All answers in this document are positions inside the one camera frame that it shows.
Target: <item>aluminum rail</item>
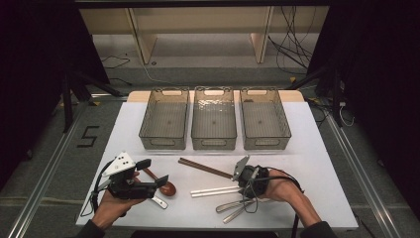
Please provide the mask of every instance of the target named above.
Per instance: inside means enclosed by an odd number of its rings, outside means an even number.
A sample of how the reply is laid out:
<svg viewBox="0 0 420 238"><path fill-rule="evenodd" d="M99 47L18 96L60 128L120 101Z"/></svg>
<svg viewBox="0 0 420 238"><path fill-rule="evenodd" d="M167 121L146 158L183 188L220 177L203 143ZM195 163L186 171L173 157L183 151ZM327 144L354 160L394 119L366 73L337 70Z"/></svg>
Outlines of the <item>aluminum rail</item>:
<svg viewBox="0 0 420 238"><path fill-rule="evenodd" d="M327 116L328 123L346 156L349 166L361 186L361 189L368 204L370 205L371 210L373 211L374 216L376 217L377 222L379 223L380 228L382 229L384 236L387 238L401 237L391 214L374 188L368 173L365 171L343 128L339 128L337 123L334 121L334 118L329 116L326 112L324 113Z"/></svg>
<svg viewBox="0 0 420 238"><path fill-rule="evenodd" d="M80 121L81 115L86 110L88 102L80 102L77 106L77 111L74 115L75 120L72 126L68 129L67 133L63 134L55 151L50 158L49 163L47 164L46 168L44 169L43 174L41 175L40 180L38 181L37 185L35 186L32 194L27 200L27 203L22 208L20 214L16 218L12 229L10 230L7 237L9 238L17 238L17 237L24 237L34 215L37 211L41 200L44 194L47 191L47 188L50 185L50 182L53 179L56 169L61 162L61 159L68 147L68 144L74 134L75 128L77 127L78 122Z"/></svg>

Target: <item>wooden stick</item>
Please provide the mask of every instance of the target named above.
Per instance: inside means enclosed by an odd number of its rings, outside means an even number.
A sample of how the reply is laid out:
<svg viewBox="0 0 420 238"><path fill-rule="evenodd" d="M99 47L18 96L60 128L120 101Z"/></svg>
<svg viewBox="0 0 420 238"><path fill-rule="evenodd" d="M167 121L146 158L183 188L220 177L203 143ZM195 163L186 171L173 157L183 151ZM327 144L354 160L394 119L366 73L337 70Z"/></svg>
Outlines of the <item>wooden stick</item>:
<svg viewBox="0 0 420 238"><path fill-rule="evenodd" d="M210 168L210 167L206 167L206 166L200 165L200 164L195 163L195 162L192 162L192 161L188 161L188 160L186 160L184 158L180 158L178 162L180 164L183 164L183 165L186 165L186 166L190 166L190 167L193 167L195 169L198 169L198 170L201 170L201 171L205 171L205 172L214 174L216 176L224 177L226 179L231 179L232 178L232 175L229 175L227 173L224 173L224 172L215 170L215 169Z"/></svg>

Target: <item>sleeve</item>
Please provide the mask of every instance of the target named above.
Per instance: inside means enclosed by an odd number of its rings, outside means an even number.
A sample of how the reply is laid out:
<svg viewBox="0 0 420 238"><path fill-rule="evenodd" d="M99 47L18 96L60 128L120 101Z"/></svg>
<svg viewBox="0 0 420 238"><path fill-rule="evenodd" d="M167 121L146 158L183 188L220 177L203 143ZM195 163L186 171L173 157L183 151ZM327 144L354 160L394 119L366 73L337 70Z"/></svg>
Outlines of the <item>sleeve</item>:
<svg viewBox="0 0 420 238"><path fill-rule="evenodd" d="M337 238L326 221L315 223L300 233L301 238Z"/></svg>
<svg viewBox="0 0 420 238"><path fill-rule="evenodd" d="M105 232L99 229L92 220L88 220L75 238L102 238L105 236Z"/></svg>

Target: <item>white stick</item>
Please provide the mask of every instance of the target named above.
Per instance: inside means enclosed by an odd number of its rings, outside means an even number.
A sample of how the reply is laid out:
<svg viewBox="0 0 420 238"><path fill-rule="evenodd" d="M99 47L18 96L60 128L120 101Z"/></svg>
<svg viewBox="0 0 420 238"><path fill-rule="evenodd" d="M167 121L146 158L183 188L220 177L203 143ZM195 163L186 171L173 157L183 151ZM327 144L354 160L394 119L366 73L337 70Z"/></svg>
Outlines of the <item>white stick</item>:
<svg viewBox="0 0 420 238"><path fill-rule="evenodd" d="M210 192L210 191L220 191L220 190L229 190L229 189L238 189L238 186L226 186L226 187L218 187L218 188L210 188L210 189L202 189L202 190L193 190L191 194L195 193L203 193L203 192Z"/></svg>
<svg viewBox="0 0 420 238"><path fill-rule="evenodd" d="M209 192L201 192L201 193L193 193L191 194L191 197L201 197L201 196L210 196L210 195L221 195L221 194L227 194L227 193L234 193L238 192L239 189L231 189L231 190L221 190L221 191L209 191Z"/></svg>

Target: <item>gray carpet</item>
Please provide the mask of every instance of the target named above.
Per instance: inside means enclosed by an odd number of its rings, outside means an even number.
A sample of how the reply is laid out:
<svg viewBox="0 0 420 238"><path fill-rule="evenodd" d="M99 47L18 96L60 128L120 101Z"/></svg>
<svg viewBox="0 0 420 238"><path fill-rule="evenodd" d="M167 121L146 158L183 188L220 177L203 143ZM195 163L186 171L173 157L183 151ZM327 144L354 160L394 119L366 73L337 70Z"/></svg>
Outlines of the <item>gray carpet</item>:
<svg viewBox="0 0 420 238"><path fill-rule="evenodd" d="M107 73L111 78L124 79L133 84L129 86L121 80L111 80L111 85L122 92L149 90L155 86L170 85L151 81L141 68L107 69ZM234 87L271 85L279 88L290 85L290 74L283 73L278 68L159 68L151 69L149 73L152 78L191 87L196 83L200 85L232 85ZM89 86L89 89L92 93L102 92L92 86ZM302 93L307 97L312 97L313 88L302 90ZM74 225L75 216L81 209L82 200L89 190L123 102L117 99L98 99L97 101L100 103L91 104L83 112L25 237L66 237L74 235L79 230L79 227ZM319 109L312 108L312 111L314 120L322 119L323 115L320 114ZM20 164L1 191L0 237L6 237L8 234L62 137L63 113L63 108L58 105L55 115L52 116L48 127L33 148L33 158ZM384 237L332 129L327 122L318 124L346 197L355 214L367 226L367 229L360 225L360 228L355 231L340 232L338 233L339 237L370 237L368 230L371 230L375 237ZM97 139L92 147L80 147L91 143L91 140L82 139L86 127L89 126L95 127L89 129L89 135L96 136ZM418 237L420 234L419 221L398 192L386 169L376 162L376 154L363 129L356 123L352 127L345 126L344 130L360 156L359 159L365 170L369 172L375 188L389 209L402 237ZM108 231L107 237L129 237L131 232L126 229L112 228ZM290 231L279 232L279 237L290 237Z"/></svg>

